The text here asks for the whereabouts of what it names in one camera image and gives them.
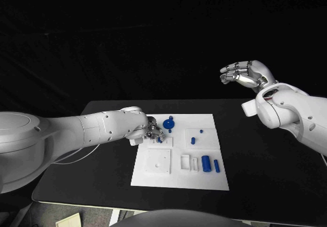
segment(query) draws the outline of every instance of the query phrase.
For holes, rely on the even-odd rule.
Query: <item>robot finger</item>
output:
[[[237,63],[234,63],[231,65],[227,65],[221,69],[221,73],[228,72],[230,70],[247,70],[250,65],[253,65],[253,61],[237,62]]]

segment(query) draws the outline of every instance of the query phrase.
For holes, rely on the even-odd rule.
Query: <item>floor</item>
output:
[[[51,227],[57,221],[80,213],[83,227],[107,227],[113,209],[80,207],[34,202],[19,227]],[[121,211],[120,219],[134,215],[133,211]]]

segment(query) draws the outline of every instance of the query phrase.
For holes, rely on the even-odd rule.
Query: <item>robotic hand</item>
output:
[[[24,187],[70,151],[123,138],[132,145],[165,140],[139,107],[62,118],[0,112],[0,193]]]
[[[258,114],[268,128],[289,130],[304,145],[327,156],[327,99],[280,83],[260,61],[237,62],[221,73],[224,84],[237,81],[258,93],[242,104],[245,115]]]

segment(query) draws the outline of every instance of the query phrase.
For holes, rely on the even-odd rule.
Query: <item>black table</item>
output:
[[[231,191],[132,186],[137,146],[103,144],[51,165],[34,200],[130,210],[188,209],[234,219],[327,226],[327,167],[283,129],[247,117],[248,99],[93,101],[83,114],[140,106],[147,114],[214,114]],[[77,160],[93,149],[83,149]]]

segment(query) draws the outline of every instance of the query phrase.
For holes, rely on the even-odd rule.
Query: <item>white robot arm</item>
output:
[[[221,72],[224,84],[237,81],[258,93],[242,104],[247,116],[258,114],[268,128],[289,130],[304,145],[327,156],[327,99],[280,83],[260,61],[237,62]]]
[[[136,106],[62,118],[0,112],[0,192],[32,182],[67,152],[123,138],[133,146],[165,140],[156,119]]]

